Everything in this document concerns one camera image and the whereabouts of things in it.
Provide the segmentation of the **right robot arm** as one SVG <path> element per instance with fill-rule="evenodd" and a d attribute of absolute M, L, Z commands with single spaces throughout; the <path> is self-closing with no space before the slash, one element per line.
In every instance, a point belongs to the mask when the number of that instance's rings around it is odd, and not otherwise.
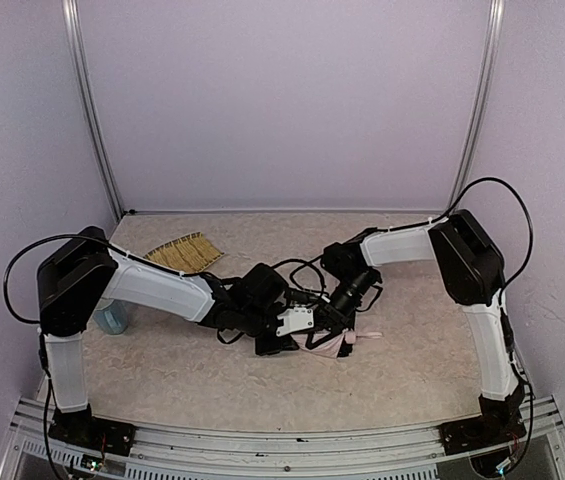
<path fill-rule="evenodd" d="M 448 455 L 526 435 L 520 406 L 525 388 L 514 364 L 514 336 L 505 307 L 503 256 L 467 210 L 410 226 L 367 228 L 323 250 L 320 266 L 338 285 L 315 309 L 314 326 L 334 338 L 352 329 L 363 296 L 381 282 L 379 267 L 434 260 L 449 297 L 461 306 L 481 369 L 480 413 L 441 424 Z"/>

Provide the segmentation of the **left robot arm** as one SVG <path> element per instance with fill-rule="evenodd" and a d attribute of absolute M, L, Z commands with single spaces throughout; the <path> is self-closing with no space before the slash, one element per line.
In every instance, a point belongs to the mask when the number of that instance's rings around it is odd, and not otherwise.
<path fill-rule="evenodd" d="M 54 440 L 106 452 L 128 450 L 135 428 L 93 415 L 88 399 L 82 336 L 96 307 L 121 301 L 176 315 L 216 333 L 232 330 L 255 341 L 259 356 L 295 351 L 279 336 L 289 307 L 287 282 L 259 263 L 242 277 L 184 273 L 110 243 L 101 228 L 60 234 L 61 247 L 37 269 L 41 363 L 55 404 L 47 434 Z"/>

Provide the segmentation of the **pink and black umbrella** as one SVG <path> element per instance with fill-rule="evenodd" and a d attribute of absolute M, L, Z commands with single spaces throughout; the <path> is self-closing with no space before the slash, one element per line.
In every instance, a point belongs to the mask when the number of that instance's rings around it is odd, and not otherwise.
<path fill-rule="evenodd" d="M 331 333 L 318 333 L 310 338 L 309 334 L 292 334 L 291 338 L 299 348 L 314 355 L 326 358 L 347 357 L 353 346 L 360 339 L 380 339 L 381 332 L 369 330 L 345 330 L 333 336 Z"/>

